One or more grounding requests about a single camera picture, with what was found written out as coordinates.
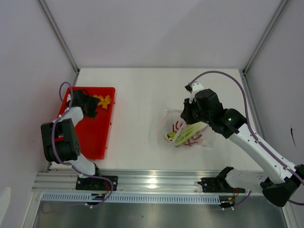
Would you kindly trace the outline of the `yellow toy food piece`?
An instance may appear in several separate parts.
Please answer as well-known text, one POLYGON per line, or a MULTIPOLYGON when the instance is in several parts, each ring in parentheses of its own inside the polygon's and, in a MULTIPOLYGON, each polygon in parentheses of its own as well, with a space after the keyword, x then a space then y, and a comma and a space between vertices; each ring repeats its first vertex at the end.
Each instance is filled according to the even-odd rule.
POLYGON ((102 107, 103 109, 107 109, 109 104, 111 103, 110 95, 106 95, 105 97, 101 95, 93 95, 94 98, 98 99, 98 107, 102 107))

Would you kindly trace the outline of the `green white toy celery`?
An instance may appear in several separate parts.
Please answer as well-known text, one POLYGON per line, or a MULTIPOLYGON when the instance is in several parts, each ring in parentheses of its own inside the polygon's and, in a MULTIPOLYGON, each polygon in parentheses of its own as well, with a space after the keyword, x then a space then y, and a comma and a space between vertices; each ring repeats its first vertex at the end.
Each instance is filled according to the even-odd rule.
POLYGON ((180 145, 192 146, 202 140, 203 132, 208 125, 203 122, 186 125, 185 122, 179 126, 179 121, 172 125, 172 131, 161 138, 175 147, 180 145))

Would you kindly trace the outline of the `clear zip top bag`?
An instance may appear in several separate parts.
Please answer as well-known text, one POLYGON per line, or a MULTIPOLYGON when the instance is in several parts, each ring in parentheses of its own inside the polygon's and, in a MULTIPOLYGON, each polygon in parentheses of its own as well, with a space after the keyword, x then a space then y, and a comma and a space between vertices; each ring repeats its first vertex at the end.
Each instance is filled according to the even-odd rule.
POLYGON ((181 112, 178 109, 166 109, 166 115, 156 131, 157 138, 174 147, 212 148, 216 139, 212 129, 203 122, 187 124, 181 118, 181 112))

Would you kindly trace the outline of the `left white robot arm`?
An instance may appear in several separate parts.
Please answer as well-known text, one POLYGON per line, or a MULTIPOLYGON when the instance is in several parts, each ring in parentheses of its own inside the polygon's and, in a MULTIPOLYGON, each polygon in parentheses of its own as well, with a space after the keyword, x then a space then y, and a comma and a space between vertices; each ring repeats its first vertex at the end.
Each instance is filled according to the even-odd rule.
POLYGON ((76 133, 76 125, 84 117, 94 118, 97 115, 98 100, 87 90, 78 89, 64 104, 66 108, 57 119, 40 127, 44 156, 48 162, 70 166, 80 178, 87 178, 86 184, 91 189, 98 190, 103 185, 100 170, 82 154, 76 133))

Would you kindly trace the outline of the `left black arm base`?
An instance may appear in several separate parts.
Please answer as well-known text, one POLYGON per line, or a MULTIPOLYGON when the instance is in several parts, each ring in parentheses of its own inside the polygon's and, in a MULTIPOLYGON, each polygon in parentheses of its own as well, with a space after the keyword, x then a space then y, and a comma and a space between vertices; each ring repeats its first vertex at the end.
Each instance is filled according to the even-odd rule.
MULTIPOLYGON (((113 183, 113 191, 117 190, 118 176, 103 176, 109 179, 113 183)), ((110 191, 111 186, 108 181, 97 178, 77 178, 76 190, 98 190, 98 191, 110 191)))

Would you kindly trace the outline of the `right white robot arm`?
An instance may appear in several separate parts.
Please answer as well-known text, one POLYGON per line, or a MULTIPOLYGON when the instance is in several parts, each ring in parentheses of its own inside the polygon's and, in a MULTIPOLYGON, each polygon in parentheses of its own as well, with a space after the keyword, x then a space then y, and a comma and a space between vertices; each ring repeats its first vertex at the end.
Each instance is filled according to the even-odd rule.
POLYGON ((206 123, 211 129, 244 150, 267 174, 267 177, 253 178, 237 174, 231 168, 217 179, 221 191, 239 186, 251 191, 260 191, 264 197, 278 207, 284 207, 304 182, 304 166, 295 165, 282 157, 268 143, 254 132, 239 111, 226 109, 211 89, 186 90, 190 97, 183 102, 181 118, 187 124, 206 123))

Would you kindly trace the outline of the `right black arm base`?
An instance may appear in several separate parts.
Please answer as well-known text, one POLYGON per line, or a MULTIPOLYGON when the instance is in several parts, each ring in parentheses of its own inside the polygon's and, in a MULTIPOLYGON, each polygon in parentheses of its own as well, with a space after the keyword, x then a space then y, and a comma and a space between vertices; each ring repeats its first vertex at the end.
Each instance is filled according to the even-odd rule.
POLYGON ((204 193, 245 193, 243 188, 233 188, 229 186, 225 179, 216 177, 204 177, 197 182, 202 187, 204 193))

